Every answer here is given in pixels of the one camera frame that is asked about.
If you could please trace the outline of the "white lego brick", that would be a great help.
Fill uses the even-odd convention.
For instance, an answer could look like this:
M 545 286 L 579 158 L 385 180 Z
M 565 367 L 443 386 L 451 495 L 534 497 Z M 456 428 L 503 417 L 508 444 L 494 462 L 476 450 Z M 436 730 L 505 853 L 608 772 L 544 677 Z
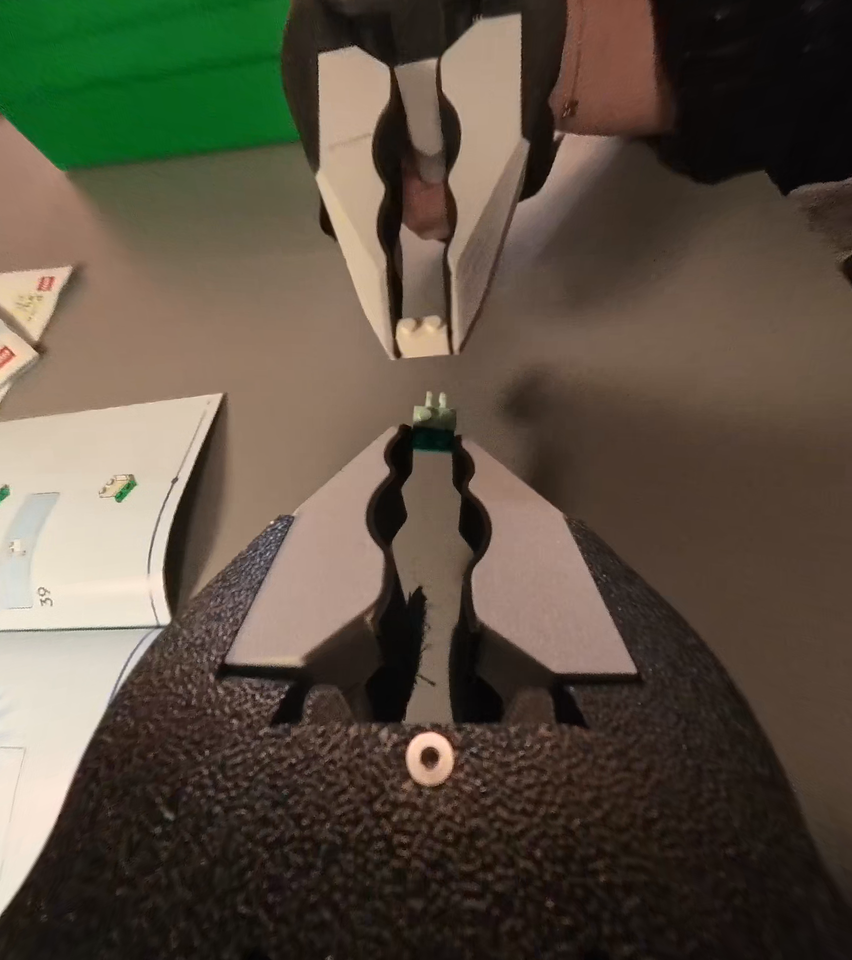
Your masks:
M 394 340 L 400 359 L 455 356 L 461 351 L 451 322 L 439 315 L 398 319 Z

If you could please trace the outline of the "person's right hand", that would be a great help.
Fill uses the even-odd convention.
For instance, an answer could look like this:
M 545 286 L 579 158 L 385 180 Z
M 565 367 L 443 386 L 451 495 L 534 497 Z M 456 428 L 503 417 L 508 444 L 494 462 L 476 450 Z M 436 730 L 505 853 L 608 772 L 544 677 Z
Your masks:
M 446 241 L 451 227 L 445 183 L 423 178 L 417 163 L 412 159 L 403 162 L 402 172 L 403 224 L 422 239 Z

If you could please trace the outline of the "person's right forearm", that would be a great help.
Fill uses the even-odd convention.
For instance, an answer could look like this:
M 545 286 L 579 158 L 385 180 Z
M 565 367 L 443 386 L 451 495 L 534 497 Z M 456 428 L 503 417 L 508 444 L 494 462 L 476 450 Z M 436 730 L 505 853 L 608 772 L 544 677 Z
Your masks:
M 714 185 L 852 178 L 852 1 L 568 2 L 565 133 L 643 139 Z

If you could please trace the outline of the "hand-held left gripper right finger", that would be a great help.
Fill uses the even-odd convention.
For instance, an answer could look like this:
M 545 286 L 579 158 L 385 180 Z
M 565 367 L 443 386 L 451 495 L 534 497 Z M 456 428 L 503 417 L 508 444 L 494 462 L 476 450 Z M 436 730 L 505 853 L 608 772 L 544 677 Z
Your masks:
M 474 440 L 455 442 L 457 531 L 470 550 L 455 628 L 455 715 L 518 694 L 632 683 L 638 669 L 565 514 Z

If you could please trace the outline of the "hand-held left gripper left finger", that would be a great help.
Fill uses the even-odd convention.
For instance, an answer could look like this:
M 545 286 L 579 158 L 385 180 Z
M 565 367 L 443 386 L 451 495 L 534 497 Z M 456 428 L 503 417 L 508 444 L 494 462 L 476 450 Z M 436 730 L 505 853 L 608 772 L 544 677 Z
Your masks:
M 355 716 L 407 714 L 416 625 L 393 542 L 412 467 L 412 428 L 392 427 L 294 512 L 225 675 L 330 686 Z

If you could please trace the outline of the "green plastic bin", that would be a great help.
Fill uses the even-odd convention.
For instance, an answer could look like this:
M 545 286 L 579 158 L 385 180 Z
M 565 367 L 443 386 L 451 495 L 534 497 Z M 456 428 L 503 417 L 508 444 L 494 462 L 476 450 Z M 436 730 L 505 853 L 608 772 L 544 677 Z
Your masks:
M 283 1 L 0 1 L 0 115 L 63 171 L 295 143 Z

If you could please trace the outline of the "open instruction booklet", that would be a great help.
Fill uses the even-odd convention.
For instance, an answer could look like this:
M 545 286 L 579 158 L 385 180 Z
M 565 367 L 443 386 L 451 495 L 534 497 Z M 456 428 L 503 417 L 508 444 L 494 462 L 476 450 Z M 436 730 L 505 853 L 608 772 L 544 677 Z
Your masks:
M 0 915 L 171 622 L 170 534 L 222 398 L 0 422 Z

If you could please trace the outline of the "green mint lego plate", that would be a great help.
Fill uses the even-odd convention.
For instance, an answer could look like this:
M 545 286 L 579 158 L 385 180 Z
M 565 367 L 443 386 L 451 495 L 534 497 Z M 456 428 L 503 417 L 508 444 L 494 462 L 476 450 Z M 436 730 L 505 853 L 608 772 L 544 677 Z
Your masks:
M 414 451 L 447 453 L 455 446 L 458 414 L 444 391 L 428 390 L 412 408 L 411 446 Z

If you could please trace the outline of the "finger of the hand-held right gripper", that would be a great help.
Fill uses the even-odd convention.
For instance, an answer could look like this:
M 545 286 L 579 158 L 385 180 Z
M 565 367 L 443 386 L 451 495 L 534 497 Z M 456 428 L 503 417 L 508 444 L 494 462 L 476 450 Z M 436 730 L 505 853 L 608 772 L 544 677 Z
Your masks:
M 393 70 L 359 46 L 321 53 L 317 69 L 316 183 L 362 312 L 396 359 L 406 147 L 398 85 Z
M 444 253 L 453 354 L 480 314 L 525 179 L 521 55 L 519 35 L 463 35 L 439 64 L 440 92 L 458 130 L 446 181 L 454 223 Z

